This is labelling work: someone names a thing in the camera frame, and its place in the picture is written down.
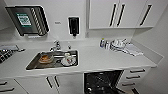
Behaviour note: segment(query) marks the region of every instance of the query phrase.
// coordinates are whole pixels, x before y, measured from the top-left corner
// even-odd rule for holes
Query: wall-mounted dispenser
[[[6,10],[20,36],[24,36],[24,34],[38,34],[39,36],[43,36],[49,31],[41,6],[6,7]]]
[[[69,17],[68,19],[70,34],[76,38],[76,35],[79,34],[79,17]]]

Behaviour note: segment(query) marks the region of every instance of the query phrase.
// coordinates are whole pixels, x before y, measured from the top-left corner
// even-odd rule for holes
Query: cabinet handle
[[[137,73],[137,72],[145,72],[145,70],[142,69],[142,70],[138,70],[138,71],[130,71],[130,73]]]
[[[8,82],[0,83],[0,85],[6,85]]]
[[[126,79],[133,79],[133,78],[140,78],[140,76],[132,76],[132,77],[126,77]]]
[[[132,85],[135,85],[135,83],[132,83],[132,84],[122,84],[122,86],[132,86]]]
[[[57,83],[57,86],[59,87],[60,85],[58,84],[57,76],[55,76],[54,78],[55,78],[55,82]]]
[[[51,83],[50,83],[50,81],[49,81],[48,77],[47,77],[46,79],[47,79],[48,84],[49,84],[49,85],[50,85],[50,87],[52,88],[52,85],[51,85]]]
[[[111,22],[110,22],[110,26],[112,25],[112,22],[113,22],[113,18],[114,18],[115,9],[116,9],[116,4],[114,4],[113,13],[112,13],[112,16],[111,16]]]
[[[119,20],[118,20],[117,26],[119,26],[119,25],[120,25],[120,21],[121,21],[121,17],[122,17],[123,11],[124,11],[124,7],[125,7],[125,4],[123,4],[123,5],[122,5],[122,9],[121,9],[121,13],[120,13],[120,17],[119,17]]]
[[[0,92],[8,92],[8,91],[13,91],[15,88],[12,89],[6,89],[6,90],[1,90]]]
[[[142,19],[140,25],[143,25],[143,23],[144,23],[144,21],[145,21],[147,15],[148,15],[149,10],[151,9],[151,7],[152,7],[152,5],[148,5],[148,9],[146,10],[146,13],[145,13],[145,15],[144,15],[144,17],[143,17],[143,19]]]

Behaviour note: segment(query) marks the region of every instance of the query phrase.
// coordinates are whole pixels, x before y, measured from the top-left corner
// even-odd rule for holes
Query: cabinet door
[[[83,74],[55,76],[60,94],[84,94]]]
[[[154,27],[163,14],[167,4],[168,0],[148,0],[136,27]]]
[[[115,28],[135,28],[146,0],[120,0]]]
[[[29,94],[58,94],[52,77],[17,79]]]
[[[90,0],[89,29],[113,28],[119,0]]]
[[[0,94],[27,94],[15,80],[1,80]]]

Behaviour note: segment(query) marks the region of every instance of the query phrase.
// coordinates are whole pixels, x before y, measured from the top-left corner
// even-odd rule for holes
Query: stainless steel sink
[[[46,68],[60,68],[60,67],[71,67],[64,66],[61,62],[63,62],[63,58],[65,58],[65,53],[70,53],[71,56],[75,57],[76,62],[71,66],[78,65],[78,51],[53,51],[53,52],[41,52],[38,53],[34,59],[30,62],[30,64],[26,67],[26,70],[32,69],[46,69]],[[54,60],[49,64],[41,64],[39,59],[43,55],[54,56]]]

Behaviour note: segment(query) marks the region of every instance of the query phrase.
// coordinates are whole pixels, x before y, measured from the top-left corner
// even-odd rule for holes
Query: drawer
[[[140,81],[149,72],[150,68],[124,70],[119,82]]]
[[[117,88],[121,90],[131,90],[136,86],[137,82],[130,81],[130,82],[120,82],[117,84]]]
[[[26,94],[26,91],[15,80],[1,80],[0,94]]]

